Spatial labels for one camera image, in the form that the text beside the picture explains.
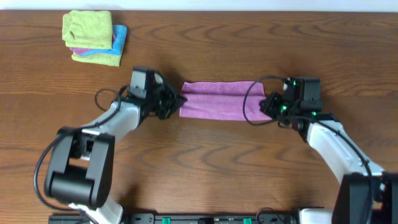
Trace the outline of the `purple microfiber cloth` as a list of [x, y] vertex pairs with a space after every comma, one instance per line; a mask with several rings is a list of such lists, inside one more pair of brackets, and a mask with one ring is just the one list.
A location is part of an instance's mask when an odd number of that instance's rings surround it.
[[260, 101], [266, 98], [264, 85], [253, 81], [185, 82], [181, 91], [187, 101], [180, 108], [182, 118], [222, 121], [267, 121], [260, 112]]

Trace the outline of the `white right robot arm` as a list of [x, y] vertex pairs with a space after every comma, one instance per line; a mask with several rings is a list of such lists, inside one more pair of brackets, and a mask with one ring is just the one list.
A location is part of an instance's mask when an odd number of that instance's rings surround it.
[[340, 189], [333, 209], [303, 208], [297, 223], [397, 223], [397, 174], [386, 172], [350, 139], [318, 96], [273, 92], [260, 111], [290, 124], [326, 162]]

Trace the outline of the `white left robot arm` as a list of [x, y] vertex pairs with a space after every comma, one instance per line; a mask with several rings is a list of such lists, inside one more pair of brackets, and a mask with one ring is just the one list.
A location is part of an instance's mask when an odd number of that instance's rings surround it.
[[44, 193], [38, 198], [64, 203], [65, 211], [80, 212], [87, 223], [118, 224], [123, 219], [123, 207], [109, 194], [115, 145], [146, 118], [168, 119], [187, 100], [167, 83], [150, 90], [125, 85], [114, 94], [109, 109], [91, 123], [59, 129], [34, 171], [36, 189], [40, 166], [50, 154]]

